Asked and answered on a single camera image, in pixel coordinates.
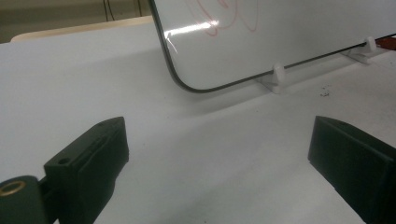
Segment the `white surface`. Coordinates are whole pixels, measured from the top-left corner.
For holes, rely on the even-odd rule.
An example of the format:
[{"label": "white surface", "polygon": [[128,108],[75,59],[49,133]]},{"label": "white surface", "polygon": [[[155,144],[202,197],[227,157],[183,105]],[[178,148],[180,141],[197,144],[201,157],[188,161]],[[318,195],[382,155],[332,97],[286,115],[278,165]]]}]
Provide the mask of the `white surface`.
[{"label": "white surface", "polygon": [[154,0],[181,81],[209,90],[396,33],[394,0]]},{"label": "white surface", "polygon": [[96,223],[363,223],[306,158],[314,118],[396,147],[395,52],[296,67],[289,81],[318,77],[280,96],[254,81],[183,91],[153,24],[4,44],[0,60],[0,180],[43,177],[92,125],[125,117],[131,160]]}]

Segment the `whiteboard stand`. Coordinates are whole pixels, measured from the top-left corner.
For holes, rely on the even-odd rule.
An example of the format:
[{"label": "whiteboard stand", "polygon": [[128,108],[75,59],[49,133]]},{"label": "whiteboard stand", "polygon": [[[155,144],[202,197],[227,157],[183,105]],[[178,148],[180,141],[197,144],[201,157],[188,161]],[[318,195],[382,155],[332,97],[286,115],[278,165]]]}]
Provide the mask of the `whiteboard stand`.
[{"label": "whiteboard stand", "polygon": [[256,81],[260,82],[271,92],[281,94],[283,91],[283,84],[286,79],[285,67],[281,63],[274,64],[274,73],[272,75],[258,77]]},{"label": "whiteboard stand", "polygon": [[373,53],[375,50],[375,39],[372,36],[369,36],[366,38],[365,46],[344,51],[342,54],[360,63],[370,64],[369,58],[366,54]]}]

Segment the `screw hole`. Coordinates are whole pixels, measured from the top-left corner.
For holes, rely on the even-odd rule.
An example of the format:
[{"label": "screw hole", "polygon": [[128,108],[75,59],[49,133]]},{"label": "screw hole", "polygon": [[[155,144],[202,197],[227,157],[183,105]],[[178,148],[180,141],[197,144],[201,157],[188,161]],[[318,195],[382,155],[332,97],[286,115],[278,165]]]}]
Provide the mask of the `screw hole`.
[{"label": "screw hole", "polygon": [[69,158],[64,158],[64,159],[59,160],[58,164],[63,165],[63,164],[66,164],[68,162],[70,162],[70,159]]},{"label": "screw hole", "polygon": [[4,197],[16,193],[21,189],[23,189],[25,186],[26,183],[20,180],[8,183],[4,185],[2,188],[0,188],[0,197]]}]

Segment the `wall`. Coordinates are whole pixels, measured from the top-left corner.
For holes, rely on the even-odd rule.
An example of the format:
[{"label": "wall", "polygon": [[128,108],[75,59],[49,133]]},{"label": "wall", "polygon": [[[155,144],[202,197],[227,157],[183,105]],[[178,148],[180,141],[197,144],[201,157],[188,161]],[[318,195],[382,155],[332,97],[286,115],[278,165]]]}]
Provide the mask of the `wall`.
[{"label": "wall", "polygon": [[[140,0],[142,11],[145,1]],[[115,20],[140,16],[137,0],[109,0]],[[108,19],[112,21],[107,7]],[[103,0],[0,0],[0,43],[15,35],[106,21]]]}]

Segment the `brass insert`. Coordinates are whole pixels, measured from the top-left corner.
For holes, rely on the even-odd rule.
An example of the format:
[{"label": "brass insert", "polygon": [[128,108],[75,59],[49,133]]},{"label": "brass insert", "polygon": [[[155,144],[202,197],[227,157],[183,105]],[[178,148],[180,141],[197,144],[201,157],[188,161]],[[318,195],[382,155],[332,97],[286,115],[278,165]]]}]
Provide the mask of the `brass insert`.
[{"label": "brass insert", "polygon": [[20,180],[8,183],[0,188],[0,197],[6,197],[8,195],[14,194],[26,186],[26,183]]}]

